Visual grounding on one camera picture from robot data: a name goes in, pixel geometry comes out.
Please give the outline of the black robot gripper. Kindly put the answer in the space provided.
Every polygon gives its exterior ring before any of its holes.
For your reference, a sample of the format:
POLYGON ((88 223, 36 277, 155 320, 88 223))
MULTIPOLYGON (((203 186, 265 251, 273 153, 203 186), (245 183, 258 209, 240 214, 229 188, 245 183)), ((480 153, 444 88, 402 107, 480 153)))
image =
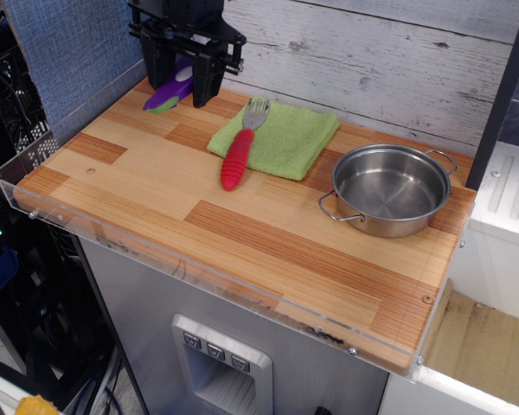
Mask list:
POLYGON ((220 90, 224 72, 243 69, 247 38, 223 18, 222 1, 129 1, 130 34, 141 43, 150 85, 170 77, 176 56, 194 58, 193 106, 204 107, 220 90))

